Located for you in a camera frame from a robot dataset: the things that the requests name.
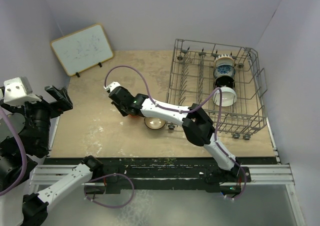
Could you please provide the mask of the black glossy bowl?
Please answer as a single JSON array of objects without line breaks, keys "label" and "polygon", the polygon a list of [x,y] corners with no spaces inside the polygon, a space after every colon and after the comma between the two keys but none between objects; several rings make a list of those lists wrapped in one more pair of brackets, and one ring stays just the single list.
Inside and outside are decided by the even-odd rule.
[{"label": "black glossy bowl", "polygon": [[235,80],[230,77],[230,76],[221,76],[216,78],[215,83],[214,83],[214,89],[215,88],[222,88],[222,87],[229,87],[229,88],[234,88],[235,87]]}]

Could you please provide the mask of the blue patterned bowl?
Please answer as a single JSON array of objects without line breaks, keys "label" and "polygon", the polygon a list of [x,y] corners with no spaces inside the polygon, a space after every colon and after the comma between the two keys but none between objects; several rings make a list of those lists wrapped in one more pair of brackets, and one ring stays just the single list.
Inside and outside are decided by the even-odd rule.
[{"label": "blue patterned bowl", "polygon": [[228,76],[231,78],[235,77],[235,68],[232,65],[229,64],[220,64],[216,66],[213,72],[213,76],[215,79],[222,77],[222,76]]}]

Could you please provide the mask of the white orange rimmed striped bowl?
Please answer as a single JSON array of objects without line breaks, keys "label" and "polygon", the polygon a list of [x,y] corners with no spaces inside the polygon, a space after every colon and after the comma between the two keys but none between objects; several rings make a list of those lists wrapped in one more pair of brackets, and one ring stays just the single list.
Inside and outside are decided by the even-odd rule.
[{"label": "white orange rimmed striped bowl", "polygon": [[228,64],[228,65],[233,66],[234,63],[235,63],[234,59],[229,54],[218,55],[214,60],[214,64],[216,67],[218,67],[220,65],[224,65],[224,64]]}]

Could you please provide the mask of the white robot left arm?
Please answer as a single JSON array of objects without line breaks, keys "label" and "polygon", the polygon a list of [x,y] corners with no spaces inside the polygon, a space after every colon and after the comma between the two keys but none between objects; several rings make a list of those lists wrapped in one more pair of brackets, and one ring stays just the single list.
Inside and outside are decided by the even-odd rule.
[{"label": "white robot left arm", "polygon": [[87,156],[71,173],[41,190],[25,194],[24,187],[38,163],[49,153],[51,119],[73,109],[66,87],[46,86],[55,101],[16,86],[12,102],[0,101],[0,223],[1,225],[41,225],[51,209],[82,183],[97,182],[103,176],[103,164]]}]

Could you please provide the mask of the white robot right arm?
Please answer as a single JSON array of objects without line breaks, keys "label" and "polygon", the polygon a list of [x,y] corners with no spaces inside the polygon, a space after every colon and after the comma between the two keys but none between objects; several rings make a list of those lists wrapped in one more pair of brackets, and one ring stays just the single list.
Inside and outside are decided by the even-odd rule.
[{"label": "white robot right arm", "polygon": [[214,127],[214,122],[200,105],[177,106],[154,100],[145,94],[133,96],[118,82],[104,86],[104,89],[122,116],[159,118],[182,127],[189,143],[204,147],[213,157],[222,169],[225,180],[235,181],[240,176],[240,164],[218,139],[217,127]]}]

